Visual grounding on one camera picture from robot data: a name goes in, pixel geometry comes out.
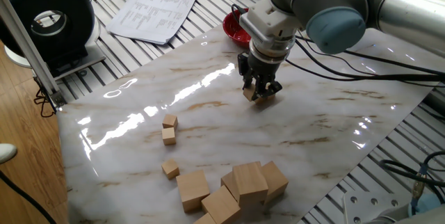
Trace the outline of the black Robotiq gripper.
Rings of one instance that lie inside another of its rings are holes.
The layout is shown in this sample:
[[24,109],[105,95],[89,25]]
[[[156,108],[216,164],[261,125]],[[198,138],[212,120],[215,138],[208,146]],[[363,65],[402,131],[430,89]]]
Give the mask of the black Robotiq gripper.
[[281,62],[266,63],[256,56],[243,52],[237,56],[238,72],[243,77],[243,89],[253,88],[253,100],[266,99],[282,89],[275,80]]

